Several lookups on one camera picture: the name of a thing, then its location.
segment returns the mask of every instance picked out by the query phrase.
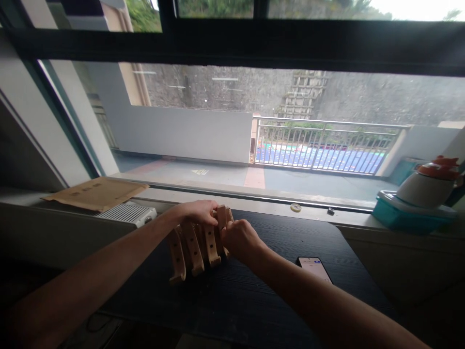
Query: smartphone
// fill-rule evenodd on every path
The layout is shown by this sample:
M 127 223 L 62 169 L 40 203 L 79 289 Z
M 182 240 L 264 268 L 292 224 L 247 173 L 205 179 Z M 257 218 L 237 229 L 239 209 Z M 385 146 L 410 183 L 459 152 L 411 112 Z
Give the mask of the smartphone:
M 324 268 L 323 263 L 321 262 L 319 258 L 299 257 L 297 259 L 297 265 L 302 267 L 302 269 L 305 269 L 311 272 L 313 275 L 318 276 L 325 281 L 328 281 L 330 284 L 333 283 L 328 273 L 326 272 L 326 269 Z

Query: wooden pieces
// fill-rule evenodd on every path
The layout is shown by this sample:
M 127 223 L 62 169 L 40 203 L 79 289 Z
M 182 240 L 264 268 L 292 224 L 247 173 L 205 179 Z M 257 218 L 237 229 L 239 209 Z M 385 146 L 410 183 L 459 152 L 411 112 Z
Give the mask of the wooden pieces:
M 231 209 L 221 205 L 211 214 L 218 221 L 217 226 L 185 221 L 167 236 L 174 268 L 172 285 L 186 279 L 186 270 L 192 270 L 193 276 L 204 272 L 204 261 L 213 268 L 221 264 L 220 255 L 229 257 L 229 251 L 221 243 L 220 231 L 234 220 Z
M 192 260 L 192 275 L 197 276 L 205 270 L 203 265 L 202 254 L 199 243 L 195 235 L 194 227 L 191 222 L 181 224 L 184 239 L 186 239 L 187 249 L 189 250 L 190 259 Z
M 203 228 L 208 261 L 210 262 L 210 266 L 213 268 L 218 264 L 221 264 L 221 257 L 218 256 L 217 243 L 215 242 L 215 230 L 212 225 L 208 224 L 204 225 Z
M 217 221 L 218 221 L 218 235 L 216 236 L 217 245 L 221 244 L 221 249 L 223 250 L 226 258 L 229 258 L 229 251 L 221 243 L 220 231 L 226 226 L 226 206 L 221 205 L 217 208 Z
M 173 229 L 166 239 L 170 246 L 171 259 L 174 267 L 174 275 L 170 278 L 170 284 L 174 285 L 186 279 L 186 264 L 184 262 L 181 239 L 177 230 Z

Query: left hand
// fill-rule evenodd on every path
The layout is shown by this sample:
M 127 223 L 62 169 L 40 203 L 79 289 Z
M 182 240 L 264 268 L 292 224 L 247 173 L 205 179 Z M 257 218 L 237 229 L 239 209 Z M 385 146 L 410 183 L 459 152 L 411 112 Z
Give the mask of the left hand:
M 176 206 L 183 217 L 196 223 L 218 225 L 210 212 L 218 207 L 215 200 L 197 200 Z

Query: glass pane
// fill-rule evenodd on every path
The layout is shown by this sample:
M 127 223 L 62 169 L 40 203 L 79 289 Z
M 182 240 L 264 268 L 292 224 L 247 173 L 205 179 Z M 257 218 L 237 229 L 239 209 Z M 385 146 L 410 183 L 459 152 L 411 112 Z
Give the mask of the glass pane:
M 96 62 L 75 69 L 120 172 L 167 184 L 374 207 L 380 190 L 397 190 L 465 126 L 464 78 Z
M 253 18 L 253 0 L 178 0 L 181 18 Z
M 162 32 L 156 0 L 108 3 L 82 1 L 79 5 L 63 6 L 60 1 L 47 2 L 58 29 Z
M 465 21 L 463 0 L 270 0 L 269 18 Z

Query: balcony floor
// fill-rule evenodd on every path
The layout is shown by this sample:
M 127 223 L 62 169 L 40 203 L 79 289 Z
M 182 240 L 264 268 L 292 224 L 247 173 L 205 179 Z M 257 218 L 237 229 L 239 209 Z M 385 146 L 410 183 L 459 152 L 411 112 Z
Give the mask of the balcony floor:
M 181 181 L 286 191 L 347 200 L 369 201 L 374 206 L 380 190 L 398 186 L 375 177 L 311 173 L 281 167 L 249 167 L 200 161 L 167 160 L 115 153 L 121 173 Z

